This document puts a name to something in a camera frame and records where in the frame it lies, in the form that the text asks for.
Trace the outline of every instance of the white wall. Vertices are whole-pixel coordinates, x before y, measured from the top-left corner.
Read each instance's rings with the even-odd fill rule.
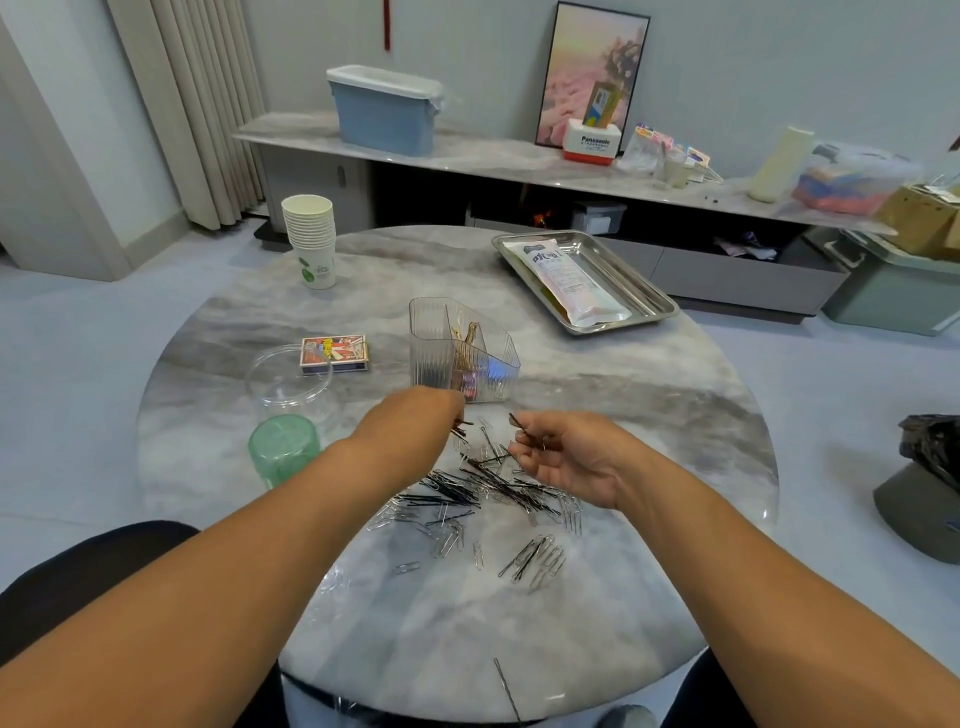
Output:
[[[0,0],[6,22],[122,245],[180,201],[105,0]]]
[[[936,167],[960,133],[960,3],[583,0],[652,17],[631,123],[753,173],[783,127]],[[324,71],[362,62],[443,81],[477,131],[532,139],[556,0],[245,0],[270,110],[332,108]]]
[[[113,280],[2,80],[0,130],[0,243],[21,268]]]

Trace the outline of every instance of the marble countertop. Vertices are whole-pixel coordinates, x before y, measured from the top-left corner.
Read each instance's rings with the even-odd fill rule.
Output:
[[[757,202],[747,196],[747,179],[731,179],[723,183],[692,182],[686,189],[672,189],[650,178],[626,174],[615,164],[603,167],[568,161],[556,149],[539,147],[527,141],[490,139],[454,131],[439,121],[434,153],[430,157],[406,157],[347,144],[340,138],[340,126],[334,111],[267,113],[241,127],[235,136],[258,144],[389,161],[410,167],[460,172],[495,180],[542,184],[595,195],[698,207],[828,228],[846,228],[884,235],[897,234],[877,220],[820,212],[794,200],[773,205]]]
[[[408,302],[448,296],[502,323],[521,361],[506,404],[475,404],[507,442],[511,408],[605,413],[701,476],[752,522],[777,517],[777,465],[756,402],[730,362],[685,314],[593,337],[566,335],[500,260],[492,233],[434,226],[337,239],[337,284],[300,284],[290,254],[209,299],[156,364],[138,420],[140,482],[152,513],[199,527],[263,493],[246,452],[255,425],[244,372],[263,349],[319,333],[365,333],[372,370],[338,374],[332,391],[349,433],[409,383]],[[452,446],[441,465],[455,463]],[[344,477],[342,473],[334,476]],[[466,548],[430,557],[407,523],[363,530],[311,599],[281,664],[324,691],[407,716],[513,721],[492,659],[521,717],[567,714],[634,692],[676,669],[704,640],[649,549],[617,513],[590,506],[577,538],[519,508],[485,502]],[[564,546],[542,590],[497,578],[534,535]],[[472,543],[485,567],[473,561]],[[394,566],[422,568],[394,575]]]

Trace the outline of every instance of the white bottle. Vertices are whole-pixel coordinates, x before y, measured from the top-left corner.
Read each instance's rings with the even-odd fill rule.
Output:
[[[813,132],[787,127],[777,149],[750,180],[747,194],[762,203],[779,200],[794,182],[797,169],[813,152],[815,143]]]

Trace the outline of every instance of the floor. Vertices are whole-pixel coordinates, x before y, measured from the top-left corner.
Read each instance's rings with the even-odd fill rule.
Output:
[[[0,589],[107,528],[144,518],[135,418],[154,363],[212,293],[275,254],[252,219],[191,233],[115,283],[0,264]],[[960,673],[960,579],[902,542],[871,492],[900,468],[897,423],[960,412],[960,327],[938,339],[692,312],[760,403],[780,466],[776,539]],[[684,671],[630,700],[663,717]],[[290,692],[296,725],[333,715]],[[548,721],[588,726],[600,709]]]

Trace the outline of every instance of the black trash bag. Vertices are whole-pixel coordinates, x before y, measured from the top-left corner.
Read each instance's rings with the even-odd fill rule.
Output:
[[[900,454],[960,493],[960,417],[911,415],[900,427]]]

